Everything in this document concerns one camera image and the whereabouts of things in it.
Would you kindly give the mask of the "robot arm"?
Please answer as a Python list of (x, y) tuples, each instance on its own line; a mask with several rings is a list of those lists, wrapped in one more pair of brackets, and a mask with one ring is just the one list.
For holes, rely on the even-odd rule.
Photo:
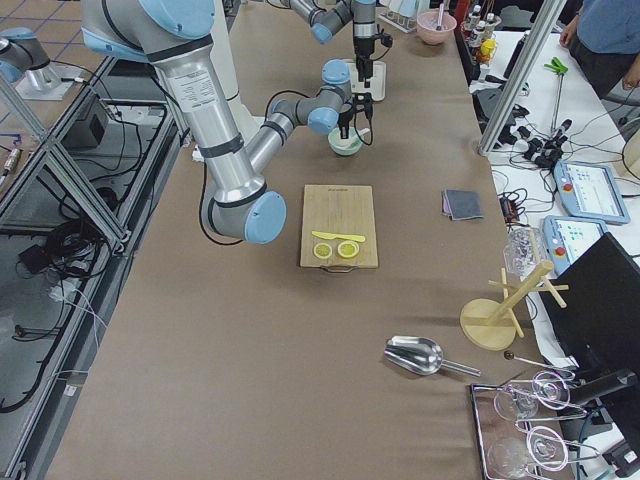
[(358, 81), (366, 87), (370, 85), (374, 64), (372, 55), (376, 41), (381, 37), (374, 0), (337, 1), (330, 10), (316, 6), (313, 1), (284, 0), (281, 5), (291, 8), (306, 20), (320, 44), (327, 44), (343, 27), (352, 23)]
[(148, 63), (164, 75), (214, 190), (201, 209), (219, 235), (254, 244), (273, 241), (282, 231), (284, 198), (267, 187), (261, 172), (293, 130), (306, 125), (327, 135), (351, 98), (348, 65), (328, 61), (318, 93), (295, 103), (282, 100), (246, 141), (224, 95), (211, 53), (216, 6), (212, 1), (84, 1), (85, 45), (105, 56)]

